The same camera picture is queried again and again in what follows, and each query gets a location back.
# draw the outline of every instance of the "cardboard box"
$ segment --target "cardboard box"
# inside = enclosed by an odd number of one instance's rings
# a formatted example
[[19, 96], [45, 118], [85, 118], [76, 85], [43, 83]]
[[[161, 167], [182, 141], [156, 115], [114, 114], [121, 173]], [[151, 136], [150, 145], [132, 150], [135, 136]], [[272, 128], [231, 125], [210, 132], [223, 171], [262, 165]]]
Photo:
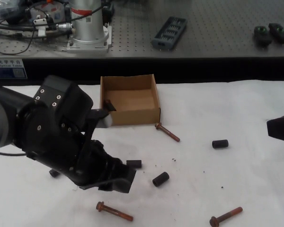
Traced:
[[161, 107], [154, 75], [101, 77], [100, 108], [109, 99], [113, 125], [160, 122]]

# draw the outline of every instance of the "black cylinder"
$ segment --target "black cylinder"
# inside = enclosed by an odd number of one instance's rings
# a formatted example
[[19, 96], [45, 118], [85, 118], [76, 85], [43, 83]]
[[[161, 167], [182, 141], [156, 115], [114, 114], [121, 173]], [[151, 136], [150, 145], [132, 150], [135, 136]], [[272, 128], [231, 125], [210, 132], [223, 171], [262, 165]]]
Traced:
[[54, 170], [54, 169], [51, 169], [51, 170], [49, 171], [49, 174], [50, 174], [53, 178], [56, 178], [57, 176], [60, 175], [60, 173], [59, 173], [58, 171]]
[[163, 172], [159, 176], [157, 176], [155, 179], [152, 180], [153, 185], [156, 187], [159, 187], [161, 184], [166, 182], [169, 179], [169, 174], [166, 172]]
[[228, 140], [214, 140], [213, 148], [226, 148], [228, 147]]
[[141, 160], [127, 160], [126, 165], [132, 168], [140, 169], [142, 168], [142, 161]]

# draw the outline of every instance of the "black component holder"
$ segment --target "black component holder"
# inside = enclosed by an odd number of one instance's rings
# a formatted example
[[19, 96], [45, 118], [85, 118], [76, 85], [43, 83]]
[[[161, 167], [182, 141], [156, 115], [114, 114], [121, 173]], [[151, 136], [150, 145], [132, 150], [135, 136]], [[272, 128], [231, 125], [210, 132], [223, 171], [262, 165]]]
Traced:
[[268, 46], [272, 42], [272, 37], [265, 26], [257, 26], [254, 29], [255, 40], [260, 46]]
[[187, 24], [186, 19], [169, 17], [151, 44], [156, 49], [171, 50], [179, 40]]
[[277, 23], [269, 24], [269, 32], [281, 44], [284, 44], [284, 28]]

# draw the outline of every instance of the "black object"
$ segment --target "black object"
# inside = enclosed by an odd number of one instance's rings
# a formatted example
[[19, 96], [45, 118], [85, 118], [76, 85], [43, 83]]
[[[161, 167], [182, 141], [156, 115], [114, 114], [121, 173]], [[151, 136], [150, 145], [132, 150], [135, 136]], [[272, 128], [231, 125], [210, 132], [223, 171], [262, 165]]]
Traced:
[[228, 147], [228, 140], [214, 140], [212, 142], [213, 148], [226, 148]]
[[117, 111], [116, 109], [115, 109], [115, 107], [113, 106], [113, 104], [110, 102], [110, 100], [109, 99], [105, 99], [104, 101], [103, 101], [103, 108], [104, 109], [106, 109], [107, 111]]
[[267, 131], [270, 137], [284, 140], [284, 116], [267, 121]]
[[170, 17], [157, 33], [151, 44], [156, 49], [171, 50], [179, 40], [187, 24], [186, 19]]
[[136, 171], [91, 140], [96, 127], [111, 123], [107, 111], [92, 106], [78, 85], [56, 76], [34, 98], [0, 87], [0, 147], [13, 143], [82, 189], [128, 193]]
[[257, 44], [260, 46], [268, 46], [273, 40], [265, 26], [255, 27], [254, 36]]
[[141, 160], [127, 160], [126, 165], [130, 166], [135, 169], [142, 168], [142, 161]]
[[50, 174], [53, 178], [56, 178], [57, 176], [60, 175], [60, 173], [59, 173], [58, 171], [54, 170], [54, 169], [51, 169], [51, 170], [49, 171], [49, 174]]
[[152, 180], [153, 185], [156, 187], [159, 187], [161, 184], [166, 182], [169, 179], [169, 174], [166, 172], [163, 172], [159, 176], [157, 176], [155, 179]]
[[103, 18], [103, 25], [105, 23], [109, 23], [112, 21], [112, 17], [115, 13], [114, 4], [111, 0], [101, 0], [102, 8], [102, 18]]
[[281, 44], [284, 44], [284, 28], [277, 23], [269, 24], [269, 32]]

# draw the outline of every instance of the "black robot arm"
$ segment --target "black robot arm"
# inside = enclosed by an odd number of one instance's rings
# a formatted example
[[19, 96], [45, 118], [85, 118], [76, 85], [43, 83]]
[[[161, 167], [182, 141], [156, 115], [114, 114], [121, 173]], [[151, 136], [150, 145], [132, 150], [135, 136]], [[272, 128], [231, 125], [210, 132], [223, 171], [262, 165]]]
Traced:
[[135, 170], [91, 140], [96, 127], [111, 124], [107, 111], [92, 106], [78, 85], [55, 76], [34, 98], [0, 87], [0, 147], [14, 144], [82, 189], [128, 193]]
[[267, 121], [267, 130], [269, 136], [284, 140], [284, 116]]

